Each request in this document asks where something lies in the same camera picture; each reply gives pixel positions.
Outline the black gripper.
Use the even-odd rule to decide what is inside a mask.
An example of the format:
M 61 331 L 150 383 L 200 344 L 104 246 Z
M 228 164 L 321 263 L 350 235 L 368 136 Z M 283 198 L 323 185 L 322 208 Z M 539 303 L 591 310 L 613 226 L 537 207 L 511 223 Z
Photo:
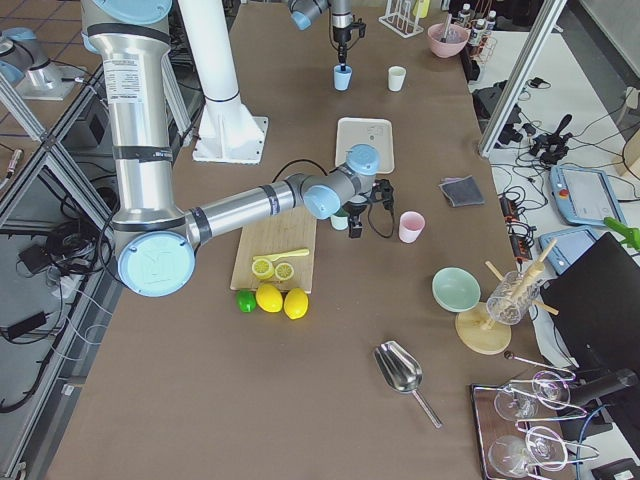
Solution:
M 363 225 L 359 215 L 367 206 L 382 203 L 385 210 L 394 216 L 394 188 L 388 179 L 375 180 L 368 193 L 356 195 L 351 201 L 345 203 L 345 211 L 348 217 L 348 236 L 358 239 L 362 235 Z
M 365 23 L 361 18 L 356 19 L 352 13 L 331 14 L 331 45 L 338 52 L 338 63 L 341 68 L 347 65 L 347 50 L 352 39 L 352 31 L 356 30 L 358 38 L 365 36 Z

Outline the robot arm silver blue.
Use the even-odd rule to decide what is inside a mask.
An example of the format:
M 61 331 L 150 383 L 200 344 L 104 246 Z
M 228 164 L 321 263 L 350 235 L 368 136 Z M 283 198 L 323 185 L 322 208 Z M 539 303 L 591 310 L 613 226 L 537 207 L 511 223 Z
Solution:
M 195 157 L 256 164 L 267 120 L 243 104 L 228 27 L 218 1 L 179 5 L 205 98 Z M 163 70 L 171 38 L 168 1 L 86 1 L 83 38 L 102 59 L 120 207 L 112 218 L 117 268 L 133 292 L 161 297 L 192 276 L 211 238 L 304 206 L 325 219 L 364 198 L 378 173 L 378 151 L 349 148 L 324 176 L 295 174 L 190 210 L 174 200 Z
M 357 31 L 357 40 L 366 34 L 366 24 L 362 19 L 355 18 L 351 5 L 352 2 L 349 0 L 291 0 L 287 2 L 291 19 L 301 31 L 308 29 L 325 12 L 330 13 L 330 40 L 337 52 L 340 72 L 347 70 L 347 55 L 351 48 L 349 42 L 352 39 L 352 32 Z

